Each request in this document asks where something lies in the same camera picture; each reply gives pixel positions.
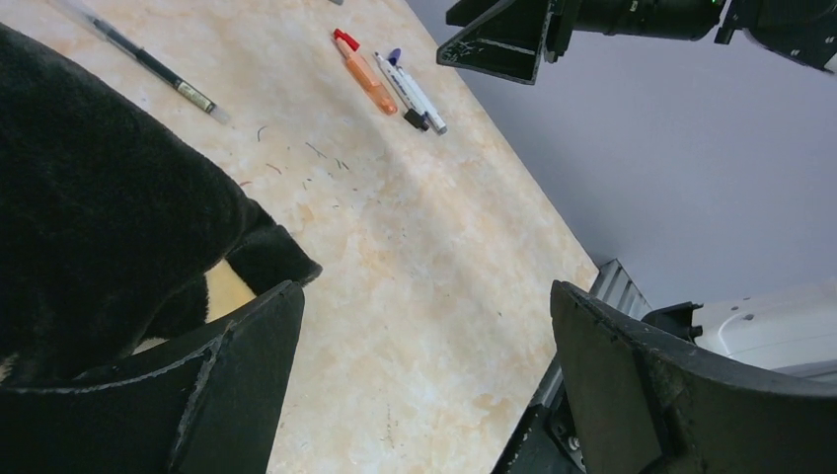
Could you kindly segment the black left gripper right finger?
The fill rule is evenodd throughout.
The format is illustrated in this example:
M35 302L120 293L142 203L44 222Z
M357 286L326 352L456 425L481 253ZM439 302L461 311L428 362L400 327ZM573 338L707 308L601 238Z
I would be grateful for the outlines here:
M741 363L553 282L557 357L589 473L832 473L836 388Z

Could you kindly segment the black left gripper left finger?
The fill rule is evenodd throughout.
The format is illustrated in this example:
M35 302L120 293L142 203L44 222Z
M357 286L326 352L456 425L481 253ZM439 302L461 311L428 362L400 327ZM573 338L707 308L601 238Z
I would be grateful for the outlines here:
M305 294L284 282L231 314L64 382L1 391L5 473L263 473Z

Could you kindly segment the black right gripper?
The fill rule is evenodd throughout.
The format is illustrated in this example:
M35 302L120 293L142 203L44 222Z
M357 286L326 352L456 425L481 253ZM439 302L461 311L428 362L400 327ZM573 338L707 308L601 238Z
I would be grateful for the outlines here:
M724 1L580 1L570 27L552 26L552 39L573 30L667 40L699 40L720 20ZM535 83L555 3L549 0L459 0L445 24L459 31L436 50L441 66L518 84Z

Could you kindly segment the white marker purple cap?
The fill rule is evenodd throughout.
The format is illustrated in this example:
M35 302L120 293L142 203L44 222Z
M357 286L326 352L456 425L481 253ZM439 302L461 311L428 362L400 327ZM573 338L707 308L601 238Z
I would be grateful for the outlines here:
M416 80L399 64L402 50L394 48L388 55L387 61L402 77L402 82L410 89L410 93L415 97L418 105L415 107L417 112L421 112L424 120L439 134L442 135L447 132L447 124L442 119L440 113L430 101L429 97L424 93Z

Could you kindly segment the white marker black cap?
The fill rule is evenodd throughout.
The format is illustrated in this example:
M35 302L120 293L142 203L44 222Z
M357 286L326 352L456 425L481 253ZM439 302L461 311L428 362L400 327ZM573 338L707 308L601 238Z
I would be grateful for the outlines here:
M406 84L396 67L392 65L389 60L385 59L378 51L374 52L374 57L378 67L384 73L396 94L407 107L407 110L403 114L403 118L419 131L428 131L429 124L424 116L424 112L420 110L419 103L414 98L412 90Z

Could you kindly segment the orange pen red cap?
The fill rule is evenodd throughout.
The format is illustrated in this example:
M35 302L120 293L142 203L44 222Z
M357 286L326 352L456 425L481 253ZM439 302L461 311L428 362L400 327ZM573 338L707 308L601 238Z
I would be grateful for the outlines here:
M383 85L378 75L371 69L368 61L359 52L359 43L341 29L334 29L333 39L342 54L344 64L371 99L373 104L385 115L392 116L398 112L398 106Z

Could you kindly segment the black gel pen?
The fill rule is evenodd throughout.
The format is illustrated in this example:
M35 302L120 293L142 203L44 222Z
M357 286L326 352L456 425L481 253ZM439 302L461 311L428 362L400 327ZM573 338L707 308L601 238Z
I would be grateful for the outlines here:
M131 57L219 123L226 124L229 122L229 114L216 102L209 99L205 94L196 89L194 85L163 64L145 48L129 39L114 25L83 2L57 0L49 1L49 4L70 21L86 29L95 37L109 42Z

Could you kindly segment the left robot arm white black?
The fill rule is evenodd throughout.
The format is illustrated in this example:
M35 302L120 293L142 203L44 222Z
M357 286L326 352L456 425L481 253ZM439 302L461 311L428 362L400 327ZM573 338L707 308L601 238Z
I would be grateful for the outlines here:
M264 473L305 296L67 384L1 392L5 473ZM497 473L832 473L836 287L633 319L555 281L557 354Z

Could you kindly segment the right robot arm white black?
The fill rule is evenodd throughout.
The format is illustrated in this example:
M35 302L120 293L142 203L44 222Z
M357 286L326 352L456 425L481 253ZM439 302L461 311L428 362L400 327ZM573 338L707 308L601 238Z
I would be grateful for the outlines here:
M716 44L742 32L795 64L836 71L832 0L458 1L445 22L458 31L438 47L437 64L525 85L542 62L565 55L575 32L678 41L714 34Z

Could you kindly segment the black floral plush blanket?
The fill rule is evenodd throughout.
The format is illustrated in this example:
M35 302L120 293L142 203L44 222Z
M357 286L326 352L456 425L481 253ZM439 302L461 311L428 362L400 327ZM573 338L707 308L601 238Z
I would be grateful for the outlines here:
M50 384L322 272L220 167L84 67L1 29L1 382Z

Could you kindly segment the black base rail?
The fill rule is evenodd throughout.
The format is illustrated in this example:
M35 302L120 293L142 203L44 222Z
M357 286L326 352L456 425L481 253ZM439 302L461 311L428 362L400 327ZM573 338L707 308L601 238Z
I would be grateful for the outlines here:
M548 366L492 471L585 471L562 368L556 359Z

